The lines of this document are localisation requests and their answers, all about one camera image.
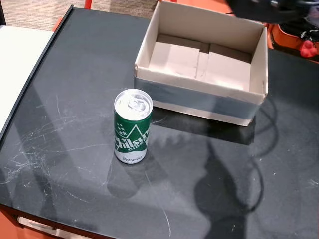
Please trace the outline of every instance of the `gray tape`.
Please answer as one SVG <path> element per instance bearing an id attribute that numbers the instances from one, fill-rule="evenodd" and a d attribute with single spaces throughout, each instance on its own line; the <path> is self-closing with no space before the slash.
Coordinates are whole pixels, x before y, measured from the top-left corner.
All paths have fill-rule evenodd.
<path id="1" fill-rule="evenodd" d="M 155 101 L 246 120 L 251 120 L 260 106 L 230 97 L 216 96 L 195 90 L 146 81 L 138 77 L 134 77 L 134 86 L 136 89 L 147 92 Z"/>

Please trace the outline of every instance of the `can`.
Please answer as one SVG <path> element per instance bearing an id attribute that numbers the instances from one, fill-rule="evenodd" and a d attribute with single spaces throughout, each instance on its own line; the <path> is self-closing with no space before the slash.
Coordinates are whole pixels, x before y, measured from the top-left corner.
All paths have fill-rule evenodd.
<path id="1" fill-rule="evenodd" d="M 128 89 L 114 101 L 115 155 L 128 164 L 146 155 L 153 102 L 144 91 Z"/>

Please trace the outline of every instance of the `open box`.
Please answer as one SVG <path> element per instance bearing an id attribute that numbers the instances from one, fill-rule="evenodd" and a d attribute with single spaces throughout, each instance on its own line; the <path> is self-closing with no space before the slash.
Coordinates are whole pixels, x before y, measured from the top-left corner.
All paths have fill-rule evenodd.
<path id="1" fill-rule="evenodd" d="M 247 126 L 268 93 L 263 24 L 159 2 L 135 62 L 154 106 Z"/>

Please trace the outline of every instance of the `table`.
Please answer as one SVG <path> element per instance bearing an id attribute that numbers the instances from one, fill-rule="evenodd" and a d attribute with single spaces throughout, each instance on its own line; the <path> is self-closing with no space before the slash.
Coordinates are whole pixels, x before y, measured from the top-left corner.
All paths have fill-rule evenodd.
<path id="1" fill-rule="evenodd" d="M 0 151 L 0 207 L 119 239 L 318 236 L 318 65 L 269 51 L 248 127 L 154 109 L 145 160 L 113 155 L 113 100 L 133 87 L 147 19 L 74 8 Z"/>

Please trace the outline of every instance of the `carpet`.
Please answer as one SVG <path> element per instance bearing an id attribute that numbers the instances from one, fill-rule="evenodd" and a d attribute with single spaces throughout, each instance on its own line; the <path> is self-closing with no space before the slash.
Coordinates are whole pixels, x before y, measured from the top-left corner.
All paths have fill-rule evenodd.
<path id="1" fill-rule="evenodd" d="M 1 0 L 6 24 L 52 30 L 70 5 L 84 7 L 84 0 Z M 157 0 L 93 0 L 91 9 L 150 18 Z"/>

